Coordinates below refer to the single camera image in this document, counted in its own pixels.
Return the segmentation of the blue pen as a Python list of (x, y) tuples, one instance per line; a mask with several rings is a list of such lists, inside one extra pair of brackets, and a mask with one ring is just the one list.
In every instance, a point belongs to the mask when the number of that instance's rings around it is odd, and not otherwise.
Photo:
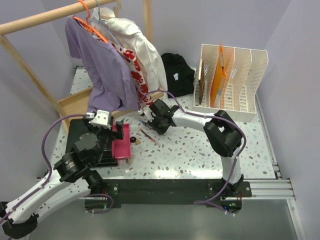
[(143, 125), (143, 126), (145, 126), (145, 127), (147, 127), (148, 129), (150, 129), (150, 130), (155, 130), (151, 125), (149, 125), (147, 122), (145, 122), (145, 121), (143, 121), (143, 120), (139, 120), (139, 122)]

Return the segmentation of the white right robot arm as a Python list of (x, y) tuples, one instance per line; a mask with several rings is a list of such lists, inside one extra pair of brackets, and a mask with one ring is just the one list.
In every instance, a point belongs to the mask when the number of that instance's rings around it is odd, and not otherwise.
[(239, 158), (246, 138), (226, 111), (219, 110), (213, 115), (206, 115), (183, 110), (178, 105), (169, 107), (158, 99), (143, 112), (148, 124), (160, 135), (169, 127), (186, 127), (205, 133), (213, 151), (221, 158), (222, 192), (233, 197), (241, 190), (244, 177)]

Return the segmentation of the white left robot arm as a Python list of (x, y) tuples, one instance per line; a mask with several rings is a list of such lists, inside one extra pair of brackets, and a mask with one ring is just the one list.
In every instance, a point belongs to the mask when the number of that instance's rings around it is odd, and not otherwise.
[(97, 125), (83, 119), (88, 130), (78, 135), (69, 151), (49, 167), (48, 174), (24, 195), (11, 202), (0, 203), (0, 223), (4, 234), (21, 239), (38, 226), (38, 220), (48, 212), (81, 197), (113, 198), (104, 194), (104, 181), (94, 169), (112, 142), (123, 140), (124, 122), (110, 120)]

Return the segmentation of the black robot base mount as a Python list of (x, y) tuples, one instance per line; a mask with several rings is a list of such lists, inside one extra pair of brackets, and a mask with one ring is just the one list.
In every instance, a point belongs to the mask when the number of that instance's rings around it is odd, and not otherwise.
[(97, 196), (85, 199), (87, 211), (122, 205), (192, 205), (212, 198), (222, 189), (222, 179), (105, 179)]

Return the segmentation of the pink drawer tray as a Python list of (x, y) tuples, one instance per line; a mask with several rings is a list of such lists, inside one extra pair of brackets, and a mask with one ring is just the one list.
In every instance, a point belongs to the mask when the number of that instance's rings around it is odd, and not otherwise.
[(112, 154), (118, 162), (132, 157), (131, 128), (129, 123), (123, 125), (123, 133), (123, 139), (116, 139), (112, 142)]

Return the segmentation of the orange folder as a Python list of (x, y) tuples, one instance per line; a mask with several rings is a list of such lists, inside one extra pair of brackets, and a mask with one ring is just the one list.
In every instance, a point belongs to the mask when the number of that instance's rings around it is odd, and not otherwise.
[(218, 46), (218, 58), (215, 73), (210, 88), (209, 106), (211, 108), (224, 108), (224, 94), (231, 75), (235, 61), (235, 49), (223, 46), (220, 42)]

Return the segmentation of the Three Days To See book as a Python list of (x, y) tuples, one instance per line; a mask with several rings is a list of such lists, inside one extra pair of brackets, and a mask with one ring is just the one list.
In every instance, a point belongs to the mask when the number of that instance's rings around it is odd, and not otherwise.
[(194, 105), (206, 106), (206, 81), (205, 81), (205, 65), (202, 58), (199, 59), (198, 66), (194, 74)]

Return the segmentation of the red pen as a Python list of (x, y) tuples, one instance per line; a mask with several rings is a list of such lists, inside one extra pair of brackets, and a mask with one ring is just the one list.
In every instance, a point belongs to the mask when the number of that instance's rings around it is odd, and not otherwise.
[(160, 144), (154, 139), (152, 138), (149, 134), (147, 134), (143, 129), (139, 129), (139, 131), (145, 136), (147, 137), (149, 140), (151, 140), (154, 144), (160, 146)]

